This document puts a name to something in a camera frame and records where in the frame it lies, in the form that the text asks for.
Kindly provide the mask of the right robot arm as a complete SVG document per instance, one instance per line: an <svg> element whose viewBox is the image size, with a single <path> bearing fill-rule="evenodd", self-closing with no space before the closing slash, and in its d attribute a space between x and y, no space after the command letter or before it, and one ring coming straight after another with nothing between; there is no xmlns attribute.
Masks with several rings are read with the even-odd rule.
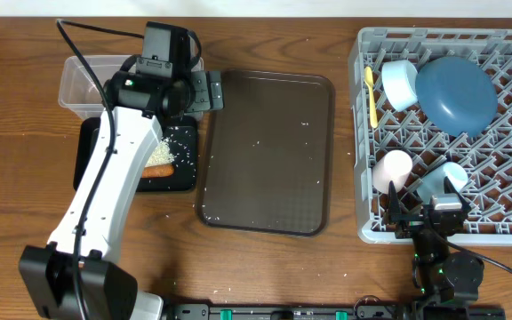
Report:
<svg viewBox="0 0 512 320"><path fill-rule="evenodd" d="M427 298L439 304L467 305L477 300L483 281L483 262L460 251L450 252L448 238L464 229L470 205L444 178L444 192L430 197L413 214L401 211L401 201L393 182L388 184L388 207L383 223L395 228L395 238L411 239L418 286Z"/></svg>

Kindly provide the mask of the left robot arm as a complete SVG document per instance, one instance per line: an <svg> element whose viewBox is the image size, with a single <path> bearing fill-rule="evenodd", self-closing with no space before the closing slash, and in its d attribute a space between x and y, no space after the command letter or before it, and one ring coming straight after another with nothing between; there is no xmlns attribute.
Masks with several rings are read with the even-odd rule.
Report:
<svg viewBox="0 0 512 320"><path fill-rule="evenodd" d="M19 272L47 319L159 319L161 297L120 267L121 242L141 175L163 138L162 123L223 107L218 71L157 76L118 71L75 197L44 247L28 245Z"/></svg>

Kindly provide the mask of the light blue bowl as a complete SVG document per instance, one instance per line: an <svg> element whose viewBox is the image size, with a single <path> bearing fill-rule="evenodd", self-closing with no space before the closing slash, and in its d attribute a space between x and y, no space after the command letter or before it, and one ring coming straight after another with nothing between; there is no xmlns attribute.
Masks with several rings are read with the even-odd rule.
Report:
<svg viewBox="0 0 512 320"><path fill-rule="evenodd" d="M408 60L385 63L381 69L382 85L392 108L403 111L418 101L415 89L418 71Z"/></svg>

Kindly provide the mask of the yellow plastic spoon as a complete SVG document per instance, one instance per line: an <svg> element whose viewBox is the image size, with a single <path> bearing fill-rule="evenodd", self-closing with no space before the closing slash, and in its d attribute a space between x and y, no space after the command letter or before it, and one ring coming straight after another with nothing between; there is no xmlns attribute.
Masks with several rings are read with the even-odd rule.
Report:
<svg viewBox="0 0 512 320"><path fill-rule="evenodd" d="M374 82L372 68L366 66L364 68L364 83L368 89L368 103L369 103L369 120L371 128L376 129L379 126L378 117L376 113L376 104L374 101Z"/></svg>

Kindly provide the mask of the pink cup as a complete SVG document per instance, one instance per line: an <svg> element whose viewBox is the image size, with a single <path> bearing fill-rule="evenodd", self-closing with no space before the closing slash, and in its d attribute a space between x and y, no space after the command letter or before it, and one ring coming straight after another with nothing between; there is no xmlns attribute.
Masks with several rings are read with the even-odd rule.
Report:
<svg viewBox="0 0 512 320"><path fill-rule="evenodd" d="M389 183L400 191L412 171L412 158L402 150L389 151L372 168L372 185L382 194L387 194Z"/></svg>

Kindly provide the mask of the orange carrot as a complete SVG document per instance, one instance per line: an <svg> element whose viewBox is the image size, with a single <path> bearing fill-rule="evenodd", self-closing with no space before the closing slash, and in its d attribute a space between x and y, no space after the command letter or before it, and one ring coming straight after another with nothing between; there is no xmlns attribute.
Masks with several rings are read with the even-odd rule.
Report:
<svg viewBox="0 0 512 320"><path fill-rule="evenodd" d="M174 168L172 164L161 164L155 166L146 167L141 177L144 179L152 179L152 178L164 178L169 177L174 174Z"/></svg>

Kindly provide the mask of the dark blue plate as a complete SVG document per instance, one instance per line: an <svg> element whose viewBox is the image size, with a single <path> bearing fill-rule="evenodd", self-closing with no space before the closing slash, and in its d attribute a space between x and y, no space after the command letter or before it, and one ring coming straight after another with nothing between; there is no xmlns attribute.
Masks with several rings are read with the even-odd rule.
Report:
<svg viewBox="0 0 512 320"><path fill-rule="evenodd" d="M445 56L418 73L415 90L421 110L438 129L453 137L481 134L498 107L491 78L474 62Z"/></svg>

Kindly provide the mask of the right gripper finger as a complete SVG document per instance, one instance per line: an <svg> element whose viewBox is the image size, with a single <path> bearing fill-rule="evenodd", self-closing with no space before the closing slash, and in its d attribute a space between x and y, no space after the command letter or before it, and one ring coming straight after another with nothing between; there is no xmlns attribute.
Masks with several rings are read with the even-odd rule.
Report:
<svg viewBox="0 0 512 320"><path fill-rule="evenodd" d="M394 181L388 184L388 207L383 215L383 223L385 225L395 225L401 216L400 201L395 188Z"/></svg>
<svg viewBox="0 0 512 320"><path fill-rule="evenodd" d="M454 187L451 180L448 177L444 178L444 192L445 194L456 194L458 198L461 200L462 208L461 209L469 209L470 205L466 201L466 199L460 194L460 192Z"/></svg>

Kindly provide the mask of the light blue cup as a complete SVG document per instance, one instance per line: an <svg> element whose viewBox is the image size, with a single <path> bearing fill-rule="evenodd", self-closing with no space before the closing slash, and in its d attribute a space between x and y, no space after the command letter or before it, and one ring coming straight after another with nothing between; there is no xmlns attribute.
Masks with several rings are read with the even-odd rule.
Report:
<svg viewBox="0 0 512 320"><path fill-rule="evenodd" d="M444 179L447 178L456 191L461 191L468 183L465 169L454 162L446 162L421 178L416 189L422 203L428 204L433 195L444 194Z"/></svg>

